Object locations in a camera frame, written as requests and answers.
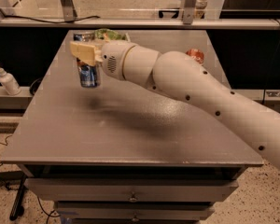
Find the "pump bottle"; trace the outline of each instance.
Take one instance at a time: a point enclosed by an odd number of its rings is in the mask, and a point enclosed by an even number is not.
[[[21,92],[21,88],[17,80],[3,68],[0,68],[0,83],[9,95],[16,95]]]

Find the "floor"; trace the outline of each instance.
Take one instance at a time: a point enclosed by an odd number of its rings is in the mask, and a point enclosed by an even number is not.
[[[46,16],[48,11],[54,10],[54,16],[61,17],[62,11],[58,1],[53,1],[52,7],[42,3],[42,0],[23,0],[20,6],[17,6],[17,14],[34,15],[37,9],[38,15]],[[82,7],[85,0],[78,0],[78,6]],[[116,3],[112,5],[114,0],[105,0],[110,4],[105,3],[105,7],[112,6],[121,8],[124,5]],[[143,16],[155,16],[154,13],[149,13],[150,7],[162,7],[164,1],[157,3],[156,0],[150,0],[152,3],[141,3],[139,8],[143,9]],[[176,5],[176,1],[172,0],[172,6]],[[16,0],[11,0],[11,4],[15,4]],[[104,15],[105,10],[98,9]],[[93,12],[93,7],[81,9],[79,16],[89,16]],[[118,11],[114,11],[113,16],[121,16]],[[13,128],[0,131],[0,142],[5,143],[6,138],[13,133]],[[5,146],[0,145],[0,155]],[[4,165],[0,167],[0,172],[18,170],[15,165]],[[201,221],[201,224],[274,224],[280,223],[280,172],[272,167],[268,162],[265,162],[261,168],[248,168],[238,179],[239,186],[225,202],[215,204],[215,213],[206,221]],[[9,214],[15,200],[17,185],[11,186],[12,190],[7,191],[0,184],[0,224],[16,223],[61,223],[59,218],[49,218],[42,211],[37,197],[27,191],[23,200],[24,214],[16,221],[9,220]],[[53,202],[41,201],[43,208],[47,213],[53,210]]]

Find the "white bottle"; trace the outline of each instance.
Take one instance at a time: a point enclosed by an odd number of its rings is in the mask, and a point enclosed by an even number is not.
[[[0,68],[0,83],[10,95],[16,95],[21,92],[17,80],[3,68]]]

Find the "bottle cap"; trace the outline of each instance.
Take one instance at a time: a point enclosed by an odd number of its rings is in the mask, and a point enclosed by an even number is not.
[[[0,76],[3,76],[5,75],[7,72],[3,69],[3,68],[0,68]]]

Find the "speckled floor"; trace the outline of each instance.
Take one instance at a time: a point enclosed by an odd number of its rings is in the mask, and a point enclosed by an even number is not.
[[[0,133],[0,142],[12,133]],[[5,146],[0,145],[0,154]],[[18,170],[15,165],[4,165],[0,172]],[[280,223],[280,172],[268,162],[261,168],[248,168],[238,179],[239,188],[223,203],[215,203],[215,213],[201,224],[274,224]],[[24,214],[10,221],[16,190],[7,191],[0,186],[0,224],[43,223],[47,215],[41,210],[37,197],[26,191],[22,206]],[[47,213],[53,210],[53,202],[41,201]],[[61,223],[59,218],[50,218],[48,223]]]

